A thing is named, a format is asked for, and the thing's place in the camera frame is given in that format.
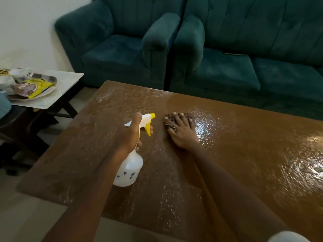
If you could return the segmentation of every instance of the velvet upholstery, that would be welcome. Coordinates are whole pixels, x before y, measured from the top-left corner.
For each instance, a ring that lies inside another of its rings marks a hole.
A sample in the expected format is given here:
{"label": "velvet upholstery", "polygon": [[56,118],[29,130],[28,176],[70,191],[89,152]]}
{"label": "velvet upholstery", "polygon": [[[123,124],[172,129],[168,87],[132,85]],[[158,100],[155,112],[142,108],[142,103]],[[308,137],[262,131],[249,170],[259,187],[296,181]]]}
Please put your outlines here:
{"label": "velvet upholstery", "polygon": [[94,0],[55,23],[86,85],[106,80],[164,89],[185,0]]}
{"label": "velvet upholstery", "polygon": [[187,0],[170,91],[323,120],[321,10],[323,0]]}

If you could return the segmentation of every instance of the wet surface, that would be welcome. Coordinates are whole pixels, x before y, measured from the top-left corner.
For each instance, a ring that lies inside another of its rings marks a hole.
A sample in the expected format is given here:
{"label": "wet surface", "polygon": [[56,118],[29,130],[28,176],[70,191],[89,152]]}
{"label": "wet surface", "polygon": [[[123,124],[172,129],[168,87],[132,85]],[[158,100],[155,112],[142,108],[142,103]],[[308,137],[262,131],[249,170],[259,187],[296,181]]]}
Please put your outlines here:
{"label": "wet surface", "polygon": [[19,190],[68,205],[133,112],[155,113],[142,134],[136,182],[113,186],[103,216],[186,241],[236,241],[193,160],[163,125],[193,114],[201,143],[294,231],[323,237],[323,122],[208,99],[106,82],[22,179]]}

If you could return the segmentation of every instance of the white side table top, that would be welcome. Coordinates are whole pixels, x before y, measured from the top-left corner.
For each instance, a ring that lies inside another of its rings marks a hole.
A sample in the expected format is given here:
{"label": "white side table top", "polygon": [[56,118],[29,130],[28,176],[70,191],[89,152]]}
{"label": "white side table top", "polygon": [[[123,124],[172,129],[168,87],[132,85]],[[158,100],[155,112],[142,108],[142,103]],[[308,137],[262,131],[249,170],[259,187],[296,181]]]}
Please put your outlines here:
{"label": "white side table top", "polygon": [[83,73],[74,73],[66,71],[56,71],[56,70],[45,70],[45,71],[33,71],[39,74],[51,75],[57,78],[56,89],[48,95],[45,95],[34,100],[27,101],[16,101],[11,100],[13,105],[38,108],[38,109],[48,109],[52,106],[64,93],[66,93],[79,79],[84,75]]}

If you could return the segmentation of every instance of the sofa backrest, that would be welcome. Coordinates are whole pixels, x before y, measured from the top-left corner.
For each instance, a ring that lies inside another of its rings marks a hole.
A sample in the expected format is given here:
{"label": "sofa backrest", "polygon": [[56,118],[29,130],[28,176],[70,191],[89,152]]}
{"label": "sofa backrest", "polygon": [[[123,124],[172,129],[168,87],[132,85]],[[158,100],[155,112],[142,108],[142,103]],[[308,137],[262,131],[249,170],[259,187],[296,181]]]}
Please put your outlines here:
{"label": "sofa backrest", "polygon": [[102,0],[111,9],[116,34],[141,37],[164,13],[182,16],[186,0]]}
{"label": "sofa backrest", "polygon": [[188,0],[205,46],[323,65],[323,0]]}

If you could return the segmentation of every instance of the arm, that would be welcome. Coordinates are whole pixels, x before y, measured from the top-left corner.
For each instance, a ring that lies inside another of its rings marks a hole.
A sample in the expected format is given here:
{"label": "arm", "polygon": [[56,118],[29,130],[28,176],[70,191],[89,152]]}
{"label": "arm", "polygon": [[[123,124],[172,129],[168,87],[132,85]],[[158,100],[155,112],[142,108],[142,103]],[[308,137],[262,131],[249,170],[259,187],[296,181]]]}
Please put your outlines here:
{"label": "arm", "polygon": [[79,56],[114,33],[110,8],[101,0],[60,17],[54,26],[76,72],[83,72]]}
{"label": "arm", "polygon": [[187,73],[195,71],[203,58],[205,33],[201,20],[195,16],[188,16],[177,34],[174,42],[175,73],[172,78],[184,82]]}
{"label": "arm", "polygon": [[239,241],[266,242],[279,232],[290,230],[260,199],[234,179],[199,144],[192,120],[179,118],[168,132],[174,143],[189,151],[220,213]]}
{"label": "arm", "polygon": [[143,37],[142,54],[146,67],[151,69],[153,80],[164,81],[167,55],[176,37],[180,20],[177,14],[165,13],[152,24]]}
{"label": "arm", "polygon": [[141,114],[132,118],[131,125],[118,137],[90,182],[68,207],[57,223],[47,233],[44,242],[50,241],[93,241],[113,181],[121,163],[128,154],[139,149],[139,124]]}

